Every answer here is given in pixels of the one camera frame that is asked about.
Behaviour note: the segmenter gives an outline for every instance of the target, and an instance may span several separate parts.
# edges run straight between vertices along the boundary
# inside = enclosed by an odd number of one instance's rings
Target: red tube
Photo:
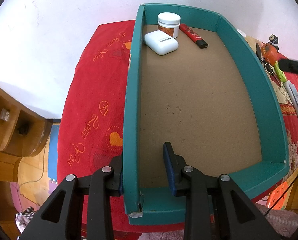
[[[190,29],[184,23],[180,24],[179,29],[182,30],[200,49],[208,47],[208,43],[204,41],[197,33]]]

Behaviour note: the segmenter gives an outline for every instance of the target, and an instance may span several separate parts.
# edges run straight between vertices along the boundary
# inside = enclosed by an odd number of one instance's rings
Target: monkey figurine
[[[274,46],[277,50],[277,52],[279,51],[279,47],[278,47],[278,37],[274,34],[271,34],[269,37],[269,42],[270,45]]]

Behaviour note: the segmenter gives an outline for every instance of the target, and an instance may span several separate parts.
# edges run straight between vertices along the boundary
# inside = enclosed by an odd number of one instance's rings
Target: white jar
[[[180,19],[180,16],[175,13],[160,13],[158,14],[158,30],[176,38],[179,33]]]

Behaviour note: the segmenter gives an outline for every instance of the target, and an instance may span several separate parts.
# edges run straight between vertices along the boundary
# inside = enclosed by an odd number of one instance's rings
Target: white wall
[[[298,59],[294,0],[5,0],[0,7],[0,86],[47,118],[62,115],[75,66],[99,24],[136,17],[141,3],[175,3],[223,14],[247,35],[279,37]]]

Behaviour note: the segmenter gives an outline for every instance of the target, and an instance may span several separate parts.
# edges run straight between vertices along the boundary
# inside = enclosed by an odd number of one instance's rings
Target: brown cardboard surface
[[[168,185],[162,145],[204,174],[218,176],[261,161],[257,123],[248,92],[215,32],[193,28],[208,44],[199,49],[182,31],[179,48],[159,56],[142,50],[139,180]],[[157,30],[144,26],[144,32]]]

